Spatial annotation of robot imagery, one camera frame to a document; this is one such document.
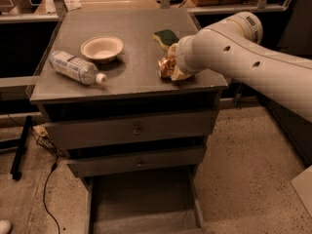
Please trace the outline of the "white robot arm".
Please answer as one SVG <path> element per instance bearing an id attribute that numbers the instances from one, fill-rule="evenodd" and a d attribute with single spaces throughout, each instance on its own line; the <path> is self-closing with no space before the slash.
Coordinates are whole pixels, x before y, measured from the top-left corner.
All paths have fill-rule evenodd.
<path id="1" fill-rule="evenodd" d="M 174 81 L 206 69 L 244 83 L 312 121 L 312 60 L 259 45 L 262 24 L 242 12 L 211 24 L 175 45 Z"/>

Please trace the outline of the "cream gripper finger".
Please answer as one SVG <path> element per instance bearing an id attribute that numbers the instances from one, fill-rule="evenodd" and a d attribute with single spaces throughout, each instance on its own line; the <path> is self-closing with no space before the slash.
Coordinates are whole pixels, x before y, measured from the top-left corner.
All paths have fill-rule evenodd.
<path id="1" fill-rule="evenodd" d="M 170 48 L 168 49 L 168 56 L 169 57 L 173 57 L 176 53 L 176 47 L 177 47 L 177 43 L 174 43 L 170 46 Z"/>
<path id="2" fill-rule="evenodd" d="M 181 80 L 186 80 L 188 78 L 189 78 L 189 75 L 188 74 L 184 74 L 179 69 L 176 69 L 174 71 L 173 75 L 171 76 L 171 80 L 172 81 L 181 81 Z"/>

